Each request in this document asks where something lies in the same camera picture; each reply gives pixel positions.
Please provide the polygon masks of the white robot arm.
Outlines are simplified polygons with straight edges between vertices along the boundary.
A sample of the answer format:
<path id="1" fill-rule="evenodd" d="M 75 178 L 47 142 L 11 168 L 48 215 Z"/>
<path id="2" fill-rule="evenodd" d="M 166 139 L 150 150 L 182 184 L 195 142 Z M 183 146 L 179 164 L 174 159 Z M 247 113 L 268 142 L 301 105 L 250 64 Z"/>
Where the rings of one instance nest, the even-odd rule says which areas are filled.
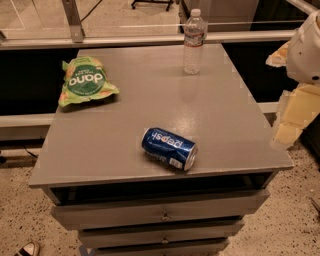
<path id="1" fill-rule="evenodd" d="M 280 96 L 272 127 L 271 145 L 287 150 L 320 113 L 320 11 L 311 13 L 266 64 L 285 67 L 287 76 L 298 82 Z"/>

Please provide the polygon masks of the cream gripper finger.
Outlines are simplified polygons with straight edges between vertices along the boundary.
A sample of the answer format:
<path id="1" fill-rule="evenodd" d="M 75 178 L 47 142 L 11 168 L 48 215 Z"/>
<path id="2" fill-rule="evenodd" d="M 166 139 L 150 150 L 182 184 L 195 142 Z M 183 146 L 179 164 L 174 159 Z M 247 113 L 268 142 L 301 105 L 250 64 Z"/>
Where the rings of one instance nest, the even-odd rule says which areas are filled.
<path id="1" fill-rule="evenodd" d="M 287 51 L 289 47 L 289 41 L 284 43 L 275 52 L 268 56 L 266 64 L 271 67 L 285 67 L 287 64 Z"/>
<path id="2" fill-rule="evenodd" d="M 291 147 L 319 113 L 319 84 L 299 83 L 292 92 L 284 91 L 273 124 L 272 145 Z"/>

